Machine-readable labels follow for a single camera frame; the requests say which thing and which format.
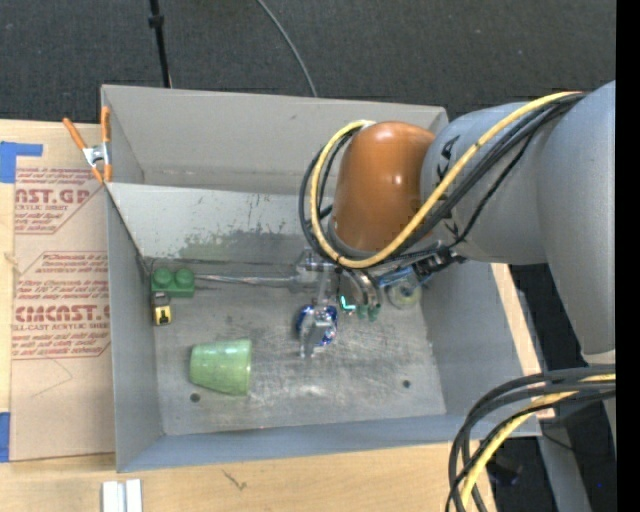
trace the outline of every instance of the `bin floor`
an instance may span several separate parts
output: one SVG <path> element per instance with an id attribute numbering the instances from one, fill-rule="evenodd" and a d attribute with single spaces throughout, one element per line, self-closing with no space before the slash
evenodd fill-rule
<path id="1" fill-rule="evenodd" d="M 375 322 L 340 316 L 338 336 L 301 359 L 293 330 L 309 301 L 286 288 L 216 283 L 173 299 L 173 322 L 155 331 L 163 429 L 168 435 L 444 414 L 421 308 L 385 304 Z M 253 343 L 247 396 L 189 382 L 191 348 Z"/>

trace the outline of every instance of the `blue tape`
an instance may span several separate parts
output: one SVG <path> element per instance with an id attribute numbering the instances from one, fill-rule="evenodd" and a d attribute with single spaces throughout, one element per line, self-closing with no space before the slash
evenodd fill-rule
<path id="1" fill-rule="evenodd" d="M 15 183 L 17 157 L 42 156 L 42 148 L 42 144 L 0 142 L 0 183 Z"/>
<path id="2" fill-rule="evenodd" d="M 0 462 L 9 462 L 9 413 L 0 412 Z"/>

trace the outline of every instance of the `black floor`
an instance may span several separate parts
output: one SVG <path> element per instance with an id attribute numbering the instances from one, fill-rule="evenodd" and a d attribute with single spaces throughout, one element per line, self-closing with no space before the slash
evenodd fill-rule
<path id="1" fill-rule="evenodd" d="M 453 119 L 616 78 L 613 0 L 265 3 L 321 97 L 439 105 Z M 160 0 L 160 7 L 175 88 L 313 95 L 258 1 Z M 149 9 L 146 0 L 0 0 L 0 117 L 96 122 L 101 84 L 161 87 Z M 581 365 L 548 268 L 513 271 L 548 366 Z M 571 441 L 592 509 L 616 510 L 615 460 L 589 458 L 602 455 L 598 447 L 607 452 L 610 437 L 594 420 L 601 411 L 591 412 L 569 425 Z M 553 511 L 535 441 L 509 441 L 502 453 L 522 473 L 513 486 L 496 487 L 499 509 Z"/>

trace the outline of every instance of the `blue object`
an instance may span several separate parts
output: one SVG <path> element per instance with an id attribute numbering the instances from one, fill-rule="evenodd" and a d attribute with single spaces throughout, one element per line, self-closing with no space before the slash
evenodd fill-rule
<path id="1" fill-rule="evenodd" d="M 42 147 L 42 144 L 0 142 L 0 183 L 15 183 L 17 157 L 42 156 Z"/>
<path id="2" fill-rule="evenodd" d="M 296 332 L 298 335 L 300 335 L 300 330 L 302 329 L 302 321 L 307 315 L 313 315 L 315 312 L 316 311 L 311 304 L 302 306 L 298 313 L 298 318 L 296 319 Z M 320 314 L 324 314 L 326 318 L 330 318 L 335 327 L 333 332 L 327 329 L 325 335 L 322 337 L 322 341 L 316 343 L 317 347 L 322 347 L 328 345 L 335 339 L 335 331 L 338 329 L 338 309 L 335 306 L 324 306 L 319 312 Z"/>
<path id="3" fill-rule="evenodd" d="M 378 278 L 378 286 L 385 287 L 402 281 L 405 277 L 411 275 L 413 269 L 411 267 L 404 267 L 400 270 L 394 270 Z"/>
<path id="4" fill-rule="evenodd" d="M 0 412 L 0 462 L 9 462 L 9 413 Z"/>
<path id="5" fill-rule="evenodd" d="M 347 303 L 347 299 L 344 295 L 340 295 L 340 306 L 342 307 L 342 309 L 344 311 L 355 311 L 356 310 L 356 306 L 355 304 L 348 304 Z"/>

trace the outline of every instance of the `cardboard box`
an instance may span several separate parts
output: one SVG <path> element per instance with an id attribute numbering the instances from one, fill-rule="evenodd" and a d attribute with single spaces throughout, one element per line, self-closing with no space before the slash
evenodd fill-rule
<path id="1" fill-rule="evenodd" d="M 291 332 L 311 298 L 304 289 L 202 285 L 192 299 L 174 299 L 170 325 L 152 323 L 149 274 L 159 265 L 291 271 L 305 245 L 300 180 L 339 128 L 366 118 L 437 133 L 444 109 L 120 86 L 104 86 L 102 101 L 112 112 L 106 216 L 119 471 L 449 441 L 482 394 L 539 369 L 505 308 L 505 297 L 517 297 L 504 267 L 482 263 L 437 275 L 415 309 L 385 305 L 373 323 L 341 318 L 338 339 L 312 361 L 299 358 Z M 247 337 L 247 397 L 189 382 L 191 347 Z M 535 432 L 530 422 L 520 433 Z"/>

